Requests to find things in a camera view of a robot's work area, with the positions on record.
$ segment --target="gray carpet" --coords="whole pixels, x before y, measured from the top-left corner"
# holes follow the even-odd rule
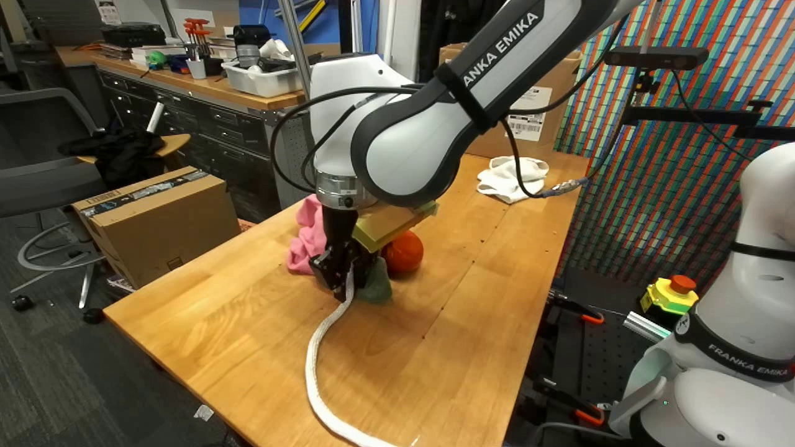
[[[33,279],[14,264],[33,233],[33,216],[0,219],[2,291]],[[233,444],[219,418],[194,420],[198,401],[116,328],[83,324],[76,294],[80,274],[60,274],[27,291],[27,313],[0,300],[0,447]]]

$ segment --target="chair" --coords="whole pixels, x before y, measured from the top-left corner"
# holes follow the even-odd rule
[[[89,138],[94,123],[70,89],[33,89],[0,96],[0,219],[68,209],[73,201],[104,191],[99,173],[75,158],[61,158],[60,145]],[[53,237],[68,237],[68,243],[39,250]],[[42,258],[68,253],[60,264]],[[20,267],[39,272],[22,289],[56,274],[86,269],[83,279],[80,309],[86,307],[94,267],[102,261],[80,228],[76,219],[53,227],[30,240],[20,253]],[[13,300],[17,310],[30,309],[30,298]]]

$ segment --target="wooden tabletop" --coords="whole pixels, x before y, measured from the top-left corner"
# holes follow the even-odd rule
[[[99,70],[119,78],[147,81],[166,89],[179,89],[189,97],[224,103],[239,110],[268,112],[268,110],[295,107],[300,103],[299,93],[279,96],[279,97],[245,96],[233,89],[227,78],[194,81],[191,74],[177,74],[172,70],[156,70],[156,72],[141,70],[126,61],[110,61],[96,47],[60,47],[56,55],[64,62],[64,67],[96,65]]]
[[[546,155],[552,179],[587,163]],[[348,423],[396,444],[502,444],[577,194],[517,206],[475,194],[464,158],[417,227],[422,272],[391,304],[356,304],[329,333],[319,377]],[[254,444],[342,444],[312,418],[304,356],[337,307],[286,272],[295,209],[106,309],[130,339]]]

